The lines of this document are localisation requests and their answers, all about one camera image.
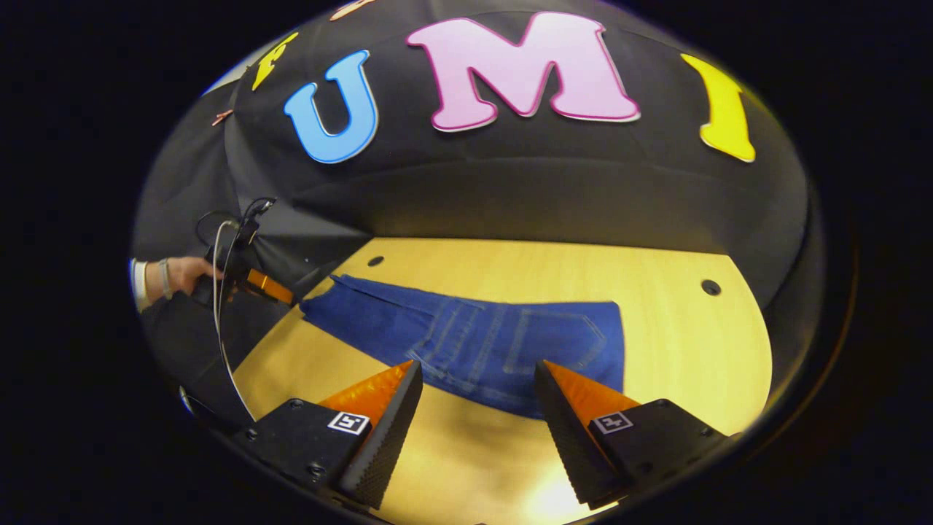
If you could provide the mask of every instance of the sleeve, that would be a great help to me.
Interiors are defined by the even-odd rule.
[[[130,259],[130,286],[136,300],[136,310],[142,312],[151,306],[146,297],[146,263]]]

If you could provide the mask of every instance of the yellow letter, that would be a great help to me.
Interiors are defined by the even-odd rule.
[[[341,19],[345,15],[349,15],[350,13],[365,6],[366,4],[370,2],[375,2],[375,1],[376,0],[356,0],[355,2],[351,2],[350,4],[347,4],[346,6],[343,6],[340,9],[337,9],[337,12],[334,13],[333,16],[330,17],[330,21]]]
[[[755,147],[748,141],[748,121],[739,98],[742,88],[712,65],[687,54],[680,57],[703,77],[709,96],[709,123],[700,127],[700,138],[710,148],[753,162]]]
[[[272,72],[272,69],[275,67],[272,61],[278,60],[278,58],[282,56],[282,53],[285,52],[285,44],[291,42],[296,36],[298,36],[298,33],[293,33],[286,38],[284,42],[266,53],[266,56],[262,57],[262,60],[259,61],[259,70],[256,72],[256,81],[253,82],[253,91],[255,91],[256,88],[259,87],[259,84]]]

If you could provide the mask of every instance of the white cable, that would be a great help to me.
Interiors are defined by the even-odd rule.
[[[224,226],[234,226],[236,222],[232,220],[224,220],[220,227],[217,228],[217,237],[214,241],[214,326],[217,328],[217,344],[220,346],[220,357],[223,358],[224,366],[227,367],[227,374],[230,376],[230,384],[233,385],[233,389],[236,390],[237,397],[240,398],[240,403],[243,404],[243,408],[246,409],[246,413],[249,414],[249,417],[255,421],[256,417],[253,416],[253,413],[249,410],[249,406],[246,405],[246,401],[243,399],[243,395],[240,393],[240,389],[236,386],[236,381],[233,380],[233,371],[230,370],[230,361],[227,359],[227,349],[224,348],[223,337],[220,336],[220,307],[217,303],[218,293],[217,293],[217,252],[220,248],[220,233],[223,232]],[[230,241],[230,246],[227,248],[227,259],[224,261],[224,270],[227,270],[227,263],[230,262],[230,254],[233,252],[233,243],[236,241],[236,235],[233,236],[233,240]],[[224,290],[223,282],[220,283],[220,292]]]

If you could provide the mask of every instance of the wrist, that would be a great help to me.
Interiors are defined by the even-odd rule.
[[[162,275],[157,262],[146,264],[146,298],[150,304],[161,299],[162,293]]]
[[[181,267],[180,261],[176,257],[169,257],[165,260],[166,269],[169,274],[169,290],[176,293],[182,289],[181,286]]]

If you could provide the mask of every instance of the cable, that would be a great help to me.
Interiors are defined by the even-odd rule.
[[[192,415],[194,415],[194,412],[191,408],[191,403],[190,403],[192,401],[199,404],[201,408],[203,408],[204,410],[207,410],[211,414],[214,414],[215,416],[217,415],[217,412],[215,412],[214,410],[211,410],[210,406],[204,404],[200,399],[189,394],[188,391],[184,389],[184,387],[179,386],[178,389],[181,390],[182,397],[184,398],[184,401],[186,403],[186,408],[188,409],[188,412],[191,412]]]
[[[211,246],[211,245],[207,241],[204,240],[204,237],[201,236],[201,223],[204,222],[205,219],[213,215],[226,215],[227,217],[234,219],[234,220],[240,219],[239,217],[233,215],[232,213],[229,213],[227,211],[223,211],[220,209],[209,211],[205,213],[204,215],[201,215],[201,217],[198,219],[198,222],[196,222],[194,225],[194,234],[198,236],[198,240],[201,241],[202,244],[204,244],[205,246]]]
[[[243,225],[246,224],[246,221],[250,218],[249,217],[250,210],[253,209],[253,206],[255,206],[256,203],[258,202],[274,203],[275,199],[272,197],[259,197],[258,199],[254,199],[253,202],[249,203],[249,206],[246,207],[246,211],[243,213],[243,218],[240,219],[241,227],[243,227]]]
[[[224,340],[223,340],[223,337],[221,337],[220,335],[220,308],[217,306],[218,293],[217,293],[216,268],[217,268],[217,252],[220,246],[220,233],[223,232],[224,226],[235,226],[235,225],[236,223],[233,222],[232,220],[224,220],[220,224],[220,227],[217,228],[217,237],[214,243],[214,269],[215,271],[212,272],[214,276],[213,278],[213,281],[214,281],[214,326],[217,328],[217,344],[220,346],[220,357],[224,362],[224,366],[227,367],[227,374],[228,376],[230,376],[230,384],[233,385],[233,389],[236,390],[236,395],[237,397],[240,398],[240,403],[243,404],[243,408],[246,409],[246,413],[249,414],[249,417],[253,421],[255,421],[256,417],[253,416],[253,413],[249,410],[249,406],[246,405],[246,401],[244,401],[243,395],[240,393],[240,389],[238,389],[236,386],[236,381],[233,380],[233,371],[230,370],[230,360],[227,359],[227,349],[224,348]],[[236,238],[238,235],[239,235],[239,232],[237,232],[233,236],[233,240],[230,241],[230,246],[227,248],[227,259],[224,261],[224,270],[227,269],[227,263],[230,262],[230,254],[233,252],[233,243],[236,242]],[[220,292],[221,293],[223,292],[223,281],[221,281],[220,283]]]

